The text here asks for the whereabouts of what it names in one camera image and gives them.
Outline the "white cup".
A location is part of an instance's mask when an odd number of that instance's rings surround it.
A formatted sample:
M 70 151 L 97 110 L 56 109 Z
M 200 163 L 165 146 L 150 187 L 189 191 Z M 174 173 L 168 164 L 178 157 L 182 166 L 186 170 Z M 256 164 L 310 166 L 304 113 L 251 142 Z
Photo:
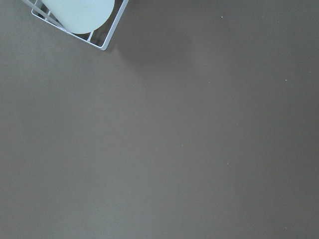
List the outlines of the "white cup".
M 43 4 L 69 32 L 85 34 L 110 17 L 114 0 L 44 0 Z

